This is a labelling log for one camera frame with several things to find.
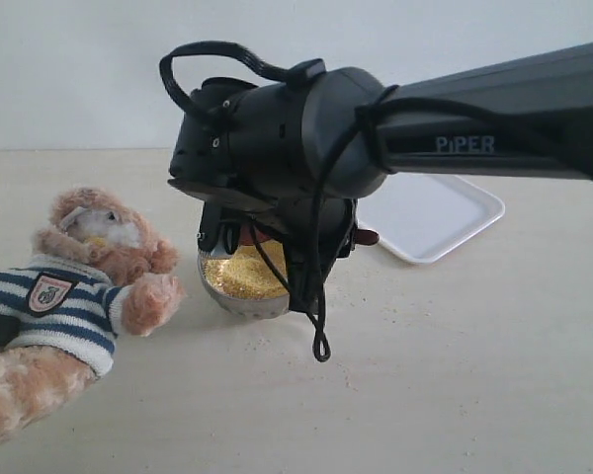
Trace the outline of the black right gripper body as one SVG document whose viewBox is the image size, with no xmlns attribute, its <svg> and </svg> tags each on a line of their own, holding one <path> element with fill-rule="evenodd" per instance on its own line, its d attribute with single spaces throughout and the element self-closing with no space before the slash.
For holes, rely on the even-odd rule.
<svg viewBox="0 0 593 474">
<path fill-rule="evenodd" d="M 312 197 L 207 196 L 200 224 L 248 224 L 282 243 L 291 261 L 304 259 L 315 250 L 320 261 L 334 262 L 355 249 L 357 204 L 352 198 L 341 197 L 323 197 L 316 204 Z"/>
</svg>

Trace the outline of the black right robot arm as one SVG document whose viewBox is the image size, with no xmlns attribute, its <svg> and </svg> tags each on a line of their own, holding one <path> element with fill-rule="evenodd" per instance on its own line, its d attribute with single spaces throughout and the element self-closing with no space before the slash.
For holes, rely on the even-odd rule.
<svg viewBox="0 0 593 474">
<path fill-rule="evenodd" d="M 593 182 L 593 42 L 405 86 L 222 40 L 178 46 L 158 69 L 184 113 L 171 183 L 205 203 L 198 244 L 213 258 L 249 219 L 300 250 L 340 240 L 348 218 L 319 204 L 397 173 Z"/>
</svg>

